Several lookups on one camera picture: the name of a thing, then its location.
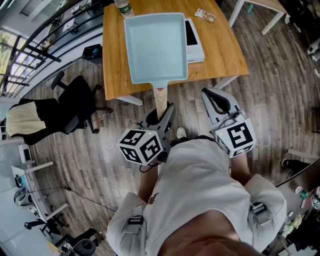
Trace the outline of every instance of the wooden table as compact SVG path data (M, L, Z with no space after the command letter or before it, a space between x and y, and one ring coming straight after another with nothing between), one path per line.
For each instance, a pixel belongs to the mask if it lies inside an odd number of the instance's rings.
M279 3L278 0L237 0L234 10L229 19L230 27L232 27L235 23L235 20L245 2L263 6L277 12L277 14L269 22L269 24L266 25L266 27L261 31L262 35L268 33L268 31L278 22L278 20L280 20L281 17L287 13L286 9L281 5L281 3Z
M238 41L215 0L131 0L130 3L135 15L179 12L193 21L202 44L204 62L190 63L188 79L172 81L169 84L223 78L215 86L221 89L238 76L248 75L246 60ZM216 15L216 20L211 23L195 17L198 8ZM105 98L117 98L142 105L141 100L130 94L149 90L152 86L149 83L131 82L124 19L115 4L104 8L102 44Z

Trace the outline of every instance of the black cable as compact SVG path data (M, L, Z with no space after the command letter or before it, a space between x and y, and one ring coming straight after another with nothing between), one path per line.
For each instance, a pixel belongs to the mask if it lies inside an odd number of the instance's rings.
M140 165L140 168L139 168L139 171L140 172L142 172L142 173L146 173L146 172L149 172L153 167L155 167L155 166L159 166L159 165L161 165L162 164L162 162L158 162L158 163L156 163L156 164L148 164L148 166L151 166L148 170L141 170L141 167L143 166L143 165Z
M35 183L34 179L29 174L25 173L24 176L26 176L26 175L28 175L30 177L30 179L32 180L32 182L33 182L33 191L34 191L36 189L36 183Z
M33 179L29 174L25 174L25 175L28 175L28 176L32 179L32 182L33 182L33 184L34 184L34 189L33 189L33 191L29 191L29 193L34 193L34 192L39 192L39 191L45 191L45 190L64 189L64 190L68 190L68 191L71 191L71 192L73 192L73 193L76 193L79 197L82 197L83 199L89 200L89 201L91 201L91 202L93 202L93 203L95 203L95 204L97 204L97 205L100 205L100 206L102 206L102 207L105 207L105 208L109 209L110 211L113 211L113 212L115 212L115 213L117 212L116 210L111 209L111 208L109 208L109 207L107 207L107 206L105 206L105 205L103 205L103 204L101 204L101 203L99 203L99 202L96 202L96 201L93 201L93 200L91 200L91 199L89 199L89 198L87 198L87 197L84 197L83 195L79 194L77 191L72 190L72 189L71 189L70 187L68 187L68 186L56 186L56 187L50 187L50 188L44 188L44 189L35 190L35 189L36 189L36 183L35 183L34 179Z

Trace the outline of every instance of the white box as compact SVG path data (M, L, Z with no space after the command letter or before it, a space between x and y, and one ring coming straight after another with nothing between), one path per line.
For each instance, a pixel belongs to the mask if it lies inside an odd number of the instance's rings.
M214 136L230 158L252 150L257 143L250 118L216 130Z
M117 146L127 161L143 166L163 151L158 133L153 130L126 129Z
M205 61L204 50L196 31L195 25L191 18L185 19L186 31L186 58L189 63L197 63Z
M24 164L27 161L32 161L30 147L27 144L20 144L18 148L19 148L21 163Z

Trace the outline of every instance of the white shirt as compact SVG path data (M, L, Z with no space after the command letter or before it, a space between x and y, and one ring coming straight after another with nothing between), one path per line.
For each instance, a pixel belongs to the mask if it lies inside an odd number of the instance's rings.
M164 241L178 228L209 210L222 212L242 242L262 252L276 237L286 218L282 193L260 175L243 187L232 179L226 155L208 139L180 143L161 165L153 204L128 193L110 221L107 240L119 256L157 256ZM271 223L259 225L250 214L250 200L266 205ZM128 225L143 215L143 225Z

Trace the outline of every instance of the snack package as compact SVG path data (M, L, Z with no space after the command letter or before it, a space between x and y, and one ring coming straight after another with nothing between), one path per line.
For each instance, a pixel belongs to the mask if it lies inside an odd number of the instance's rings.
M194 16L200 17L201 19L204 19L208 22L214 22L216 19L215 15L213 15L212 13L207 12L205 10L202 10L200 8L195 12Z

